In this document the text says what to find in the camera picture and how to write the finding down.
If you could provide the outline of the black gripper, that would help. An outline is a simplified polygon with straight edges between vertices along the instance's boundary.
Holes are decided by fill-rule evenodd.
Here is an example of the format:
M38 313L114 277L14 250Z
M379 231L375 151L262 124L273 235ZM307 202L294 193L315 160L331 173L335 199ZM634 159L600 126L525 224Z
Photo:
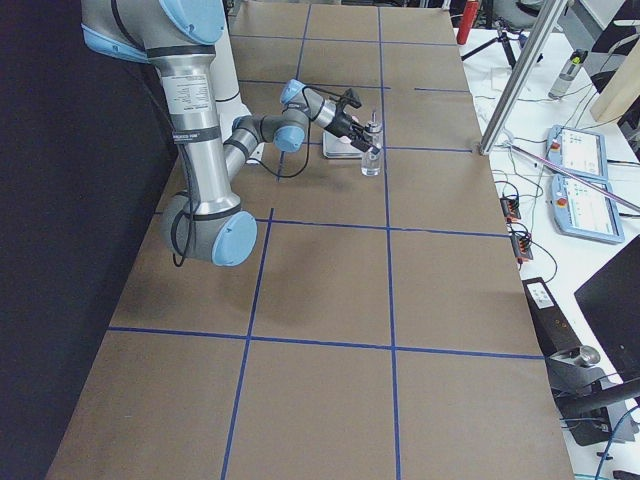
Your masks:
M329 123L329 133L336 138L347 138L351 145L363 153L378 154L381 150L381 133L369 131L353 132L356 120L349 114L338 111Z

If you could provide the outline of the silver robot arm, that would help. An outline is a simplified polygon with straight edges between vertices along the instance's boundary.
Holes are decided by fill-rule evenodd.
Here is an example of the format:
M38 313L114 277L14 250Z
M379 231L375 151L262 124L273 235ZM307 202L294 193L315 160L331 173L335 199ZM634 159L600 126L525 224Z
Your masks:
M150 64L160 77L187 184L162 216L177 264L190 258L232 267L249 257L257 223L231 182L261 145L295 152L316 124L365 154L380 150L371 128L344 110L361 105L351 89L330 99L290 80L281 114L250 114L240 98L220 1L84 1L81 7L91 50Z

